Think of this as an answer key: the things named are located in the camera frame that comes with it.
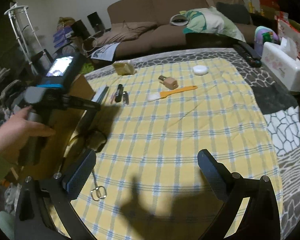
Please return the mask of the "person's left hand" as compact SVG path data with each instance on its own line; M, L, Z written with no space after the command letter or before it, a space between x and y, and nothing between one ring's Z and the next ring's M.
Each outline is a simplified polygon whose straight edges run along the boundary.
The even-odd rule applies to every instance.
M30 137L50 137L56 132L44 124L29 121L28 113L32 107L25 107L12 115L0 127L0 154L9 162L16 163L19 151Z

